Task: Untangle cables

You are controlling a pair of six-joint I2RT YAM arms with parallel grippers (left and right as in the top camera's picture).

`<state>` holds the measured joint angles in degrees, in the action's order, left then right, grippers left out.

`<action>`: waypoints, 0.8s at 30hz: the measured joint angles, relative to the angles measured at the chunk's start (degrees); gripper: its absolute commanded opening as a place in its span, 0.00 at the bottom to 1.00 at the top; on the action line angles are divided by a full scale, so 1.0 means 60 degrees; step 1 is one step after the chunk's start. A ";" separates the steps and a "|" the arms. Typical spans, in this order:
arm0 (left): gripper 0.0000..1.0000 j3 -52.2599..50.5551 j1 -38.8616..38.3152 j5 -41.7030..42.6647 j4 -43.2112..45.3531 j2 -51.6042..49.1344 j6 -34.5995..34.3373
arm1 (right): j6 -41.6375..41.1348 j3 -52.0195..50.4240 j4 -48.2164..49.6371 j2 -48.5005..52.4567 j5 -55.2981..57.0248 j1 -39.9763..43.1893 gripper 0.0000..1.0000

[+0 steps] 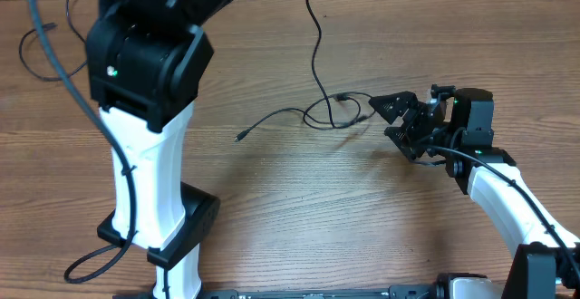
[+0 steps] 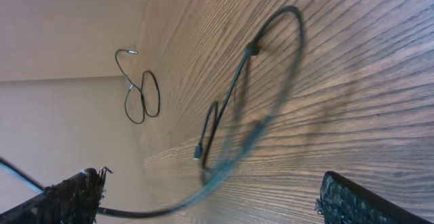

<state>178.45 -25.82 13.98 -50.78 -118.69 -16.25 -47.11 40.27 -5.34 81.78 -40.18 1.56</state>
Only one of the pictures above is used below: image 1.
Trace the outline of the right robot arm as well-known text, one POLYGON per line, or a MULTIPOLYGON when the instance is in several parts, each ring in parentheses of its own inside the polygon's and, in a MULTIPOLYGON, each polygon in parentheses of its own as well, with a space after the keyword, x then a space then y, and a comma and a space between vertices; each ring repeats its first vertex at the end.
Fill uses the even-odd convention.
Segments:
POLYGON ((554 298, 558 286, 579 291, 579 238, 543 207, 508 152, 494 146, 491 92, 432 85, 427 101, 398 92, 369 104, 408 161, 428 154, 432 165, 445 167, 492 220, 513 258, 502 287, 484 275, 447 273, 433 285, 393 286, 390 298, 554 298))

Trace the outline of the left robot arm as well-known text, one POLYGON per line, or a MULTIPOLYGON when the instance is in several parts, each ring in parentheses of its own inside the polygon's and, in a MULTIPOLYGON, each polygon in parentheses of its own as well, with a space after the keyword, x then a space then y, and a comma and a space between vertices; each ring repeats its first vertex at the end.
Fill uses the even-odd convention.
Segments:
POLYGON ((90 91, 116 139, 115 209, 98 236, 139 246, 153 298, 197 298, 199 247, 219 200, 181 179, 186 129, 213 48, 203 24, 233 0, 99 0, 88 33, 90 91))

